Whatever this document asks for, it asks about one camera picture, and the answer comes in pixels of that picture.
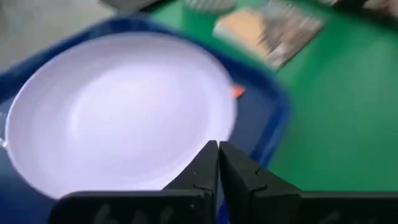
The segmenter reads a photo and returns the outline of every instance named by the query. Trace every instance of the book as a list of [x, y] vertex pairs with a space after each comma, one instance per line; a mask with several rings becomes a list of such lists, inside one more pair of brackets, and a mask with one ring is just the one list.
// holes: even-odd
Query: book
[[278, 69], [303, 48], [323, 27], [285, 1], [268, 0], [218, 19], [214, 35], [237, 43]]

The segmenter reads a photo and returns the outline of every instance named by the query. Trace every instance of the orange object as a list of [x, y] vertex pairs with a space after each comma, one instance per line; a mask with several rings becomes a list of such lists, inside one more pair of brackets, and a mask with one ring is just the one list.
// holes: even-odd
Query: orange object
[[244, 93], [244, 87], [241, 85], [233, 85], [233, 93], [235, 98], [239, 98]]

